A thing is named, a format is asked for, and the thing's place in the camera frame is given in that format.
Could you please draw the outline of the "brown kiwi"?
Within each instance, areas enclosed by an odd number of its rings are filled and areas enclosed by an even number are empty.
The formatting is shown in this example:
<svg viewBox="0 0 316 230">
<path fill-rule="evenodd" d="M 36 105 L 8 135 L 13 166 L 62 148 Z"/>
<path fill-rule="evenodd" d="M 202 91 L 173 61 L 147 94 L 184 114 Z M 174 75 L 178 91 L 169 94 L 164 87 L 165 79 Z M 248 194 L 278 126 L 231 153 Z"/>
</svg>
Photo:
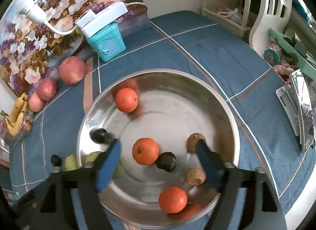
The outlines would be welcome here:
<svg viewBox="0 0 316 230">
<path fill-rule="evenodd" d="M 196 146 L 199 140 L 206 141 L 204 135 L 201 133 L 192 133 L 186 142 L 187 152 L 196 153 Z"/>
<path fill-rule="evenodd" d="M 203 184 L 205 180 L 206 174 L 201 168 L 192 168 L 185 176 L 185 182 L 191 186 L 199 186 Z"/>
</svg>

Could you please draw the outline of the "green pear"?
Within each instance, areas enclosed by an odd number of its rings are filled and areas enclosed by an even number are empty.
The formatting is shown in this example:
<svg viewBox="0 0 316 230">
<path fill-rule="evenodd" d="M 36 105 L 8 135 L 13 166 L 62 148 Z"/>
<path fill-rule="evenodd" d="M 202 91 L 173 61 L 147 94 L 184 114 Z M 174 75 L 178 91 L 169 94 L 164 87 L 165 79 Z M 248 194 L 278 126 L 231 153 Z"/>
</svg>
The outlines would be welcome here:
<svg viewBox="0 0 316 230">
<path fill-rule="evenodd" d="M 77 164 L 77 156 L 75 154 L 69 155 L 65 158 L 65 170 L 71 171 L 71 170 L 77 170 L 78 164 Z"/>
<path fill-rule="evenodd" d="M 89 168 L 94 165 L 94 161 L 99 156 L 101 151 L 96 151 L 88 154 L 85 159 L 84 168 Z M 118 179 L 124 174 L 124 165 L 123 162 L 119 159 L 117 166 L 113 172 L 112 179 Z"/>
</svg>

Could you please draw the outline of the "dark plum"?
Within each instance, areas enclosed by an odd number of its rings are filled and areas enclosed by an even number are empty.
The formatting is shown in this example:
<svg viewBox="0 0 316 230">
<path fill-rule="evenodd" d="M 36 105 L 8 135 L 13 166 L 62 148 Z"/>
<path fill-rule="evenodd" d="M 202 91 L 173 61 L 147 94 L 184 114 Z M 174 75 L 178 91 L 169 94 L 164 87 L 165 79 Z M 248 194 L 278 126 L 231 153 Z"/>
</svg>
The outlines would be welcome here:
<svg viewBox="0 0 316 230">
<path fill-rule="evenodd" d="M 104 128 L 92 129 L 89 133 L 90 139 L 98 144 L 108 144 L 113 139 L 111 133 Z"/>
<path fill-rule="evenodd" d="M 62 165 L 62 159 L 56 154 L 53 154 L 50 157 L 50 161 L 51 161 L 51 164 L 53 165 L 53 167 L 61 167 L 61 165 Z"/>
<path fill-rule="evenodd" d="M 176 156 L 172 152 L 163 152 L 155 161 L 158 169 L 172 172 L 176 168 Z"/>
</svg>

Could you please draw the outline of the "large orange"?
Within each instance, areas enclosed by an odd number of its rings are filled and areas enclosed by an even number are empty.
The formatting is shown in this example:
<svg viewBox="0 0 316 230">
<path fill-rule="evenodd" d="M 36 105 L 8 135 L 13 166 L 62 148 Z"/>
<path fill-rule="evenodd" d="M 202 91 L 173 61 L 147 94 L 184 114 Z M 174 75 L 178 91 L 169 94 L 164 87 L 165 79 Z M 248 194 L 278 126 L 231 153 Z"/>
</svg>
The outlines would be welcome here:
<svg viewBox="0 0 316 230">
<path fill-rule="evenodd" d="M 133 159 L 139 165 L 149 166 L 157 160 L 160 154 L 158 144 L 151 138 L 138 139 L 132 148 Z"/>
</svg>

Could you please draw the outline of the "small orange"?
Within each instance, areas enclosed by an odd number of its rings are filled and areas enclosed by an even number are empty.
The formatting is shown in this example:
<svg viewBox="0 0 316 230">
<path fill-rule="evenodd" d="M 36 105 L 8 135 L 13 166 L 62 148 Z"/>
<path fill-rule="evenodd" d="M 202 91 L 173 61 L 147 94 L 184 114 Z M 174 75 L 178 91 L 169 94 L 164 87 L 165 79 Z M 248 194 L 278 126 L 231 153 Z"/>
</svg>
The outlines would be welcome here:
<svg viewBox="0 0 316 230">
<path fill-rule="evenodd" d="M 159 195 L 158 203 L 165 213 L 179 213 L 187 205 L 187 194 L 179 187 L 168 187 Z"/>
</svg>

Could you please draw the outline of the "orange with green stem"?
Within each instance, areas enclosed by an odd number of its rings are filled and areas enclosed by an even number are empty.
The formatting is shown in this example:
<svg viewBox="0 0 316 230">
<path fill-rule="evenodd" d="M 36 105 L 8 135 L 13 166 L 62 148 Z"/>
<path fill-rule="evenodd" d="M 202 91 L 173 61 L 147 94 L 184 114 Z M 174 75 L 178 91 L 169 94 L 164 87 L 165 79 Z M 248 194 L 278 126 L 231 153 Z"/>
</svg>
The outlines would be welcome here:
<svg viewBox="0 0 316 230">
<path fill-rule="evenodd" d="M 115 97 L 116 108 L 123 113 L 131 113 L 137 108 L 138 100 L 138 95 L 133 89 L 120 89 Z"/>
</svg>

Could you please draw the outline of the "green pear on cloth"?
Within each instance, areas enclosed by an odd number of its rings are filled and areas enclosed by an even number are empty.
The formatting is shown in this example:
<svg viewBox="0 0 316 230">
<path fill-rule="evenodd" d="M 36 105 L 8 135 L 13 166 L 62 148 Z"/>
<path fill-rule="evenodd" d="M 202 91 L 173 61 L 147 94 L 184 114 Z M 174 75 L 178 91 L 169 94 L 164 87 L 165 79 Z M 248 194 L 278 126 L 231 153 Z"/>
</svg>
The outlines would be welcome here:
<svg viewBox="0 0 316 230">
<path fill-rule="evenodd" d="M 75 154 L 69 155 L 65 158 L 65 170 L 71 171 L 71 170 L 77 170 L 78 164 L 77 164 L 77 156 Z"/>
</svg>

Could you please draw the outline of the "steel bowl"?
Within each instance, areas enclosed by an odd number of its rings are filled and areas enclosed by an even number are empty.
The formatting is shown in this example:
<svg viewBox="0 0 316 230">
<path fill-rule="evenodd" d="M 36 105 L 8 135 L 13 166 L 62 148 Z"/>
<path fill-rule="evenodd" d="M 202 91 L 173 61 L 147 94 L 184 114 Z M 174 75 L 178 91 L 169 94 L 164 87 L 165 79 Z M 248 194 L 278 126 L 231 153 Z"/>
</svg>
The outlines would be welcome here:
<svg viewBox="0 0 316 230">
<path fill-rule="evenodd" d="M 131 113 L 116 108 L 116 94 L 123 88 L 133 89 L 139 98 Z M 187 172 L 200 167 L 198 157 L 186 148 L 192 133 L 204 135 L 209 148 L 222 160 L 234 165 L 239 161 L 238 127 L 225 100 L 203 80 L 178 70 L 139 71 L 105 89 L 81 123 L 77 139 L 79 166 L 84 165 L 88 154 L 107 149 L 90 139 L 90 131 L 97 128 L 105 128 L 121 141 L 120 160 L 124 165 L 124 174 L 111 179 L 99 200 L 107 214 L 138 228 L 184 226 L 216 206 L 220 194 L 208 183 L 194 187 L 185 182 Z M 136 163 L 132 147 L 144 137 L 153 139 L 160 152 L 176 156 L 174 171 Z M 159 206 L 159 195 L 168 187 L 179 187 L 187 194 L 187 205 L 179 213 L 165 213 Z"/>
</svg>

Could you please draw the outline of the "pale pink apple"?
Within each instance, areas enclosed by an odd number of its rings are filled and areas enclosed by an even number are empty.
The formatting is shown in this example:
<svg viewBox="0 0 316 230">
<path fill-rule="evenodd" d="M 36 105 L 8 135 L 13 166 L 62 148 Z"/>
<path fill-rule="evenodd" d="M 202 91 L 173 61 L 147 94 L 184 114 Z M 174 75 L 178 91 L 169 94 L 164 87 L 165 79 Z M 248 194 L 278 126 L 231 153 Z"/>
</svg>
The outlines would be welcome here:
<svg viewBox="0 0 316 230">
<path fill-rule="evenodd" d="M 45 105 L 45 101 L 42 100 L 38 93 L 35 91 L 33 92 L 33 94 L 31 95 L 29 101 L 28 101 L 28 106 L 29 109 L 35 113 L 39 112 L 40 110 L 42 110 L 42 108 Z"/>
</svg>

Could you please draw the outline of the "red apple middle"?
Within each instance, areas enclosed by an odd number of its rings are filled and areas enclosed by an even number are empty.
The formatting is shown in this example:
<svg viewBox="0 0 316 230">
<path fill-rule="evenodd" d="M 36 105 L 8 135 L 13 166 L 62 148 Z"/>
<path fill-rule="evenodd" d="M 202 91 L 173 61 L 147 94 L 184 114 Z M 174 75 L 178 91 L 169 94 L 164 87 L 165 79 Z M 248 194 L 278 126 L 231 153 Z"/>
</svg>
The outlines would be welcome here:
<svg viewBox="0 0 316 230">
<path fill-rule="evenodd" d="M 51 101 L 55 97 L 57 90 L 57 82 L 48 77 L 40 82 L 37 88 L 37 93 L 42 100 Z"/>
</svg>

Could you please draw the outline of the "red apple right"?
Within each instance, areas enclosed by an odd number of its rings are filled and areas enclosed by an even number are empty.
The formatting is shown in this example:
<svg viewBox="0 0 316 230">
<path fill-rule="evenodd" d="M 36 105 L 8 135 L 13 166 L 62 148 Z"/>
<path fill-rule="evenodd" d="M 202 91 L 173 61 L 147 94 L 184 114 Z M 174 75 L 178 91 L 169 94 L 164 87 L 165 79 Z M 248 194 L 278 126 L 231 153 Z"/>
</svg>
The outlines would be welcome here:
<svg viewBox="0 0 316 230">
<path fill-rule="evenodd" d="M 78 57 L 70 56 L 61 63 L 59 74 L 61 80 L 66 85 L 75 86 L 81 82 L 87 74 L 87 67 Z"/>
</svg>

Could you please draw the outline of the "banana bunch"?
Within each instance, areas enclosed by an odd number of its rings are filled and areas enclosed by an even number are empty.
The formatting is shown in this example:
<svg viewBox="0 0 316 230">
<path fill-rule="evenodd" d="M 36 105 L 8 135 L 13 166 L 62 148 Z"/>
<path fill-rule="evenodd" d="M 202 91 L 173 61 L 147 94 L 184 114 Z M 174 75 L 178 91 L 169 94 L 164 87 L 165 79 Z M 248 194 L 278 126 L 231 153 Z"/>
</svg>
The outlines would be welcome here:
<svg viewBox="0 0 316 230">
<path fill-rule="evenodd" d="M 27 110 L 27 101 L 28 95 L 27 93 L 23 93 L 15 102 L 11 114 L 7 114 L 4 111 L 1 111 L 1 116 L 4 117 L 5 122 L 7 124 L 7 130 L 11 136 L 16 136 L 19 132 L 24 114 Z"/>
</svg>

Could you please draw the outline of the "teal plastic box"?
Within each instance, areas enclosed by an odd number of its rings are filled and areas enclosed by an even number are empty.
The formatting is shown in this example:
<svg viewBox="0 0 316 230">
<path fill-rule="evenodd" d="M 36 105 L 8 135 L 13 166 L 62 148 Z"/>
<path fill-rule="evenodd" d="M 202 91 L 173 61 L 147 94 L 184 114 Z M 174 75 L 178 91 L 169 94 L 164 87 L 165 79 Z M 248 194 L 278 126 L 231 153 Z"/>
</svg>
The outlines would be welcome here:
<svg viewBox="0 0 316 230">
<path fill-rule="evenodd" d="M 108 24 L 93 36 L 87 38 L 87 42 L 103 62 L 109 62 L 126 50 L 116 22 Z"/>
</svg>

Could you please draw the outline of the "flower painting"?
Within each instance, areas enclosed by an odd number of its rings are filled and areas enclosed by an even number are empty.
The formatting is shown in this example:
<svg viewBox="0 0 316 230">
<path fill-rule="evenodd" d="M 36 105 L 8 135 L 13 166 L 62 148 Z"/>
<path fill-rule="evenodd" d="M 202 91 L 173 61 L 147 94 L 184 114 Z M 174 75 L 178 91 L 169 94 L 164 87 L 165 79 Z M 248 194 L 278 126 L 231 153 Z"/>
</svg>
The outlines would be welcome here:
<svg viewBox="0 0 316 230">
<path fill-rule="evenodd" d="M 150 27 L 143 0 L 1 0 L 3 82 L 15 96 L 32 88 L 84 41 L 75 22 L 116 2 L 127 6 L 116 19 L 123 38 Z"/>
</svg>

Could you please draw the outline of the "white chair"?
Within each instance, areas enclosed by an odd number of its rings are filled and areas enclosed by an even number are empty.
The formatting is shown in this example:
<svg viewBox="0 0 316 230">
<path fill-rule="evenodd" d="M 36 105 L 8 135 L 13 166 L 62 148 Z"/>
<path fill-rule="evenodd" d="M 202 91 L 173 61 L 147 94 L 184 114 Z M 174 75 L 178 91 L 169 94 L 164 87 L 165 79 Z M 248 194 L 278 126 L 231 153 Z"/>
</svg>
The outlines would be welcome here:
<svg viewBox="0 0 316 230">
<path fill-rule="evenodd" d="M 249 44 L 263 57 L 265 49 L 271 44 L 270 29 L 283 32 L 292 8 L 292 0 L 261 0 L 259 14 L 250 31 Z"/>
</svg>

